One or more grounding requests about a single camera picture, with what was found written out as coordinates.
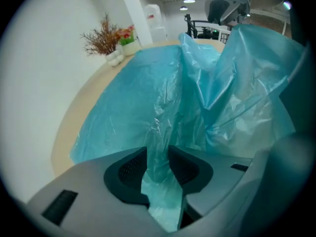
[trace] plastic sheet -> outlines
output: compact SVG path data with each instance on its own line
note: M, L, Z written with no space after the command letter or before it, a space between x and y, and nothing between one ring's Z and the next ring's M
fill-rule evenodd
M268 29L234 27L222 54L186 34L181 45L139 51L101 94L70 157L74 163L147 146L142 193L149 212L177 229L182 191L168 145L253 157L294 131L278 94L303 47Z

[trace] black slot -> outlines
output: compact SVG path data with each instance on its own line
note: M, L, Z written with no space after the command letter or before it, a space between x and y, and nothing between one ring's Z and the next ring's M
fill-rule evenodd
M63 190L42 213L42 216L59 226L75 201L78 193Z
M247 169L248 169L248 166L235 163L235 164L233 164L233 165L231 166L231 168L238 169L238 170L241 170L241 171L243 171L243 172L246 172Z

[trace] white vase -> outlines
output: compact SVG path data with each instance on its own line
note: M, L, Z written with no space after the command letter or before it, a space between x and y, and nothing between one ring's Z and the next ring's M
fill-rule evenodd
M125 56L133 55L139 50L140 45L138 43L138 40L135 40L132 43L123 46L123 52Z
M124 56L119 50L115 50L114 52L106 55L105 59L112 67L115 67L124 60Z

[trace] ceiling light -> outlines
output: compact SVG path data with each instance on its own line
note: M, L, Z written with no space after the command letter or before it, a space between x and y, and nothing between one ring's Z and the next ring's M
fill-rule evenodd
M287 1L285 1L285 2L283 3L283 5L284 5L284 7L285 7L286 9L288 9L288 10L290 10L290 9L292 8L292 5L290 4L290 2L287 2Z
M193 3L193 2L196 2L196 0L183 0L183 2L185 2L185 3Z

